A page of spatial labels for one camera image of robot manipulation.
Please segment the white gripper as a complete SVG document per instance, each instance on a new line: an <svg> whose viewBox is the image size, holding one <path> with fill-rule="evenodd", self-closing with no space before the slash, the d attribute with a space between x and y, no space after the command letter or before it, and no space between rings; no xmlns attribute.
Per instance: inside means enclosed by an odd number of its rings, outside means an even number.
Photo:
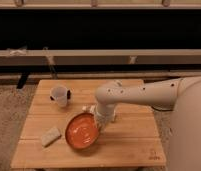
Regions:
<svg viewBox="0 0 201 171"><path fill-rule="evenodd" d="M103 131L105 127L114 122L116 118L115 105L101 105L83 106L82 111L94 114L95 123L99 131Z"/></svg>

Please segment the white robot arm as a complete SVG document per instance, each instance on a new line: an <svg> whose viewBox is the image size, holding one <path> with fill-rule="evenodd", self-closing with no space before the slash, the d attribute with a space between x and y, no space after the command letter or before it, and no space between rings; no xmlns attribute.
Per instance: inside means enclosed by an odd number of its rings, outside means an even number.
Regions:
<svg viewBox="0 0 201 171"><path fill-rule="evenodd" d="M95 99L89 110L100 129L115 118L121 103L170 110L166 171L201 171L201 76L131 87L111 81L96 89Z"/></svg>

